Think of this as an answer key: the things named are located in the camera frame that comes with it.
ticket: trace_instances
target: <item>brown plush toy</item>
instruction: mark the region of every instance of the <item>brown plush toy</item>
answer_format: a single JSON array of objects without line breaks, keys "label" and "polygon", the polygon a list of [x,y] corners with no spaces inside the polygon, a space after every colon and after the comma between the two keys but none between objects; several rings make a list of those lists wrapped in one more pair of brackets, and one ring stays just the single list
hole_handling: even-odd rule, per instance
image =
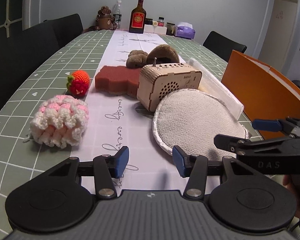
[{"label": "brown plush toy", "polygon": [[127,68],[140,68],[147,65],[148,53],[143,50],[132,50],[126,62]]},{"label": "brown plush toy", "polygon": [[130,52],[126,67],[139,68],[147,64],[153,64],[154,58],[157,58],[157,64],[180,63],[176,50],[167,44],[155,47],[149,54],[142,50],[133,50]]}]

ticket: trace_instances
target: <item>orange crochet ball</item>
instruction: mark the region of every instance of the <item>orange crochet ball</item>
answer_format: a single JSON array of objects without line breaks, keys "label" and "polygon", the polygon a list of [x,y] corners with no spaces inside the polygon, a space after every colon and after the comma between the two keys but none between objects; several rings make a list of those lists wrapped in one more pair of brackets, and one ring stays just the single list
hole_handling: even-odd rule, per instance
[{"label": "orange crochet ball", "polygon": [[87,72],[83,70],[77,70],[68,76],[67,89],[74,96],[83,97],[90,84],[90,77]]}]

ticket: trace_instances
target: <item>black chair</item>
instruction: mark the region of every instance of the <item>black chair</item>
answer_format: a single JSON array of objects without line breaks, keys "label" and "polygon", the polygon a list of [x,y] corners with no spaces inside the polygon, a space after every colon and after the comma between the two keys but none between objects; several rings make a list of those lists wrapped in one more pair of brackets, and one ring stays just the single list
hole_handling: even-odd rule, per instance
[{"label": "black chair", "polygon": [[49,22],[0,42],[0,110],[19,86],[58,50],[58,41]]},{"label": "black chair", "polygon": [[60,49],[78,37],[83,31],[79,14],[46,21],[52,25]]},{"label": "black chair", "polygon": [[203,43],[203,46],[217,54],[226,62],[229,61],[232,50],[244,53],[247,49],[246,45],[232,41],[219,33],[210,32]]}]

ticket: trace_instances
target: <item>dark glass bottle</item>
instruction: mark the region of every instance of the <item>dark glass bottle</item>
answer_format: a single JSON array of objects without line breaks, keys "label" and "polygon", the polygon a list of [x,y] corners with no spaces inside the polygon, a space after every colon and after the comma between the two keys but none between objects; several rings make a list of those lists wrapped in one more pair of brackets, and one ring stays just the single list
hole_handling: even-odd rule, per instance
[{"label": "dark glass bottle", "polygon": [[131,12],[129,32],[143,33],[147,12],[142,7],[143,0],[138,0],[138,6]]}]

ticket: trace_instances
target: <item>green tablecloth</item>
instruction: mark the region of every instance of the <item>green tablecloth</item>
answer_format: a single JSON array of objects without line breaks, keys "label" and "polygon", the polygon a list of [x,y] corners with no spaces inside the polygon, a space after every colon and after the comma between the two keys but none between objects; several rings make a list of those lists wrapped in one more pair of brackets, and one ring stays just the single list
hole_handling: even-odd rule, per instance
[{"label": "green tablecloth", "polygon": [[[7,195],[40,173],[70,156],[71,147],[50,148],[34,141],[24,143],[29,122],[39,105],[66,92],[67,76],[79,68],[93,77],[113,31],[80,35],[52,55],[14,93],[0,111],[0,239],[12,231],[4,209]],[[173,36],[161,36],[187,61],[194,57],[221,80],[226,62],[202,45]],[[239,121],[261,140],[243,114]]]}]

